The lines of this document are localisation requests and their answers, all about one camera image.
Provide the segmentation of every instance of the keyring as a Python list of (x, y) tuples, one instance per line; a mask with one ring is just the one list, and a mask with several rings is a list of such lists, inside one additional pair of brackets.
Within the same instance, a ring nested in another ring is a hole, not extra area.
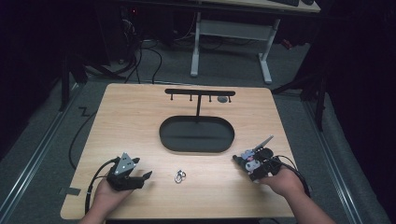
[(175, 182), (180, 184), (184, 178), (186, 178), (186, 173), (184, 173), (182, 170), (178, 170), (175, 176)]

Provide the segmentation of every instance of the black keyboard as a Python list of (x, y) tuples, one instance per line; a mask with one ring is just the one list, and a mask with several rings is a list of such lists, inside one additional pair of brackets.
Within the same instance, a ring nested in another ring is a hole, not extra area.
[(268, 0), (268, 1), (285, 4), (292, 7), (297, 7), (298, 3), (300, 2), (300, 0)]

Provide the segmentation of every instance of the desk top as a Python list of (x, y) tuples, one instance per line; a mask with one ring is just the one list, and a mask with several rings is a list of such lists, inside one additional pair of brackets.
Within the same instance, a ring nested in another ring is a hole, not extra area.
[(201, 1), (207, 3), (231, 4), (231, 5), (238, 5), (244, 7), (265, 7), (265, 8), (281, 9), (281, 10), (297, 11), (297, 12), (315, 12), (315, 13), (320, 12), (320, 7), (316, 2), (314, 2), (312, 6), (309, 6), (303, 3), (301, 0), (299, 6), (297, 7), (271, 2), (268, 0), (201, 0)]
[[(220, 103), (213, 96), (209, 103), (203, 96), (201, 104), (202, 116), (221, 117), (233, 125), (231, 147), (221, 153), (166, 149), (159, 136), (163, 121), (174, 115), (195, 115), (197, 106), (196, 97), (191, 102), (189, 95), (174, 95), (171, 101), (164, 93), (167, 88), (235, 91), (231, 103)], [(78, 196), (66, 196), (61, 216), (82, 218), (93, 175), (103, 163), (126, 152), (131, 158), (140, 158), (131, 176), (153, 173), (110, 218), (292, 217), (283, 197), (251, 182), (232, 159), (270, 134), (274, 138), (266, 146), (275, 155), (294, 161), (274, 99), (265, 88), (110, 84), (70, 185), (82, 191)], [(178, 169), (187, 174), (181, 184), (175, 182)]]

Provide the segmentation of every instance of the human arm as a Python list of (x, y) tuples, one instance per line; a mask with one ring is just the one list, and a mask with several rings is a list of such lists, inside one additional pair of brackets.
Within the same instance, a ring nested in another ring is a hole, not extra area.
[(79, 224), (102, 224), (106, 217), (132, 193), (132, 189), (116, 191), (102, 179), (96, 188), (92, 206)]
[(260, 183), (268, 185), (275, 193), (286, 199), (298, 223), (335, 223), (305, 194), (300, 179), (287, 167), (282, 166), (277, 175), (262, 178)]

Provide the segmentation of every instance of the black jewelry stand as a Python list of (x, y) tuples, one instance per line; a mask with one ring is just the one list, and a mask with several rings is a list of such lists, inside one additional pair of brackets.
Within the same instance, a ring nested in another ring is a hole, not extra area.
[(226, 119), (219, 117), (200, 116), (201, 100), (203, 95), (226, 97), (225, 102), (231, 102), (230, 96), (234, 91), (200, 91), (166, 89), (165, 93), (198, 96), (197, 110), (195, 116), (173, 116), (166, 119), (160, 127), (160, 137), (163, 145), (173, 151), (179, 152), (222, 152), (233, 142), (233, 125)]

